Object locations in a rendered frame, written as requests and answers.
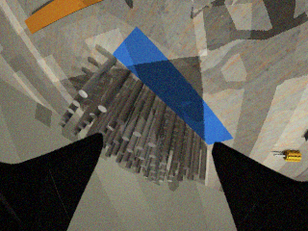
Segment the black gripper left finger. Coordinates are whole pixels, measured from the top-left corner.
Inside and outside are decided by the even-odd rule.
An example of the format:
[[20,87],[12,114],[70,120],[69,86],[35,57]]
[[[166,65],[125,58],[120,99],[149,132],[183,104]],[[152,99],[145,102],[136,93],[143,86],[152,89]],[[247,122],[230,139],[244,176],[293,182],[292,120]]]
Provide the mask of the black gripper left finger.
[[0,201],[23,231],[66,231],[103,149],[103,134],[20,162],[0,162]]

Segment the blue flat strip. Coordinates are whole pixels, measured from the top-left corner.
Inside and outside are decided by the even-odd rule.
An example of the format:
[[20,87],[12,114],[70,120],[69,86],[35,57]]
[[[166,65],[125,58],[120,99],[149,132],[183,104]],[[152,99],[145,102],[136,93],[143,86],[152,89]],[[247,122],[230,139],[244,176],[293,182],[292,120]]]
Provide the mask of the blue flat strip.
[[154,42],[136,26],[113,57],[126,65],[208,145],[234,139],[199,92],[176,69]]

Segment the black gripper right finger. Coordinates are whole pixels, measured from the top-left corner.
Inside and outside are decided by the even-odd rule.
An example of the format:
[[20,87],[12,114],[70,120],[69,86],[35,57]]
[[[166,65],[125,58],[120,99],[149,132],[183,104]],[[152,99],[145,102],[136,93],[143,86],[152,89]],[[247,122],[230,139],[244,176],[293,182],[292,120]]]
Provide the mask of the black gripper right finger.
[[308,181],[282,176],[223,142],[213,163],[238,231],[296,231],[308,219]]

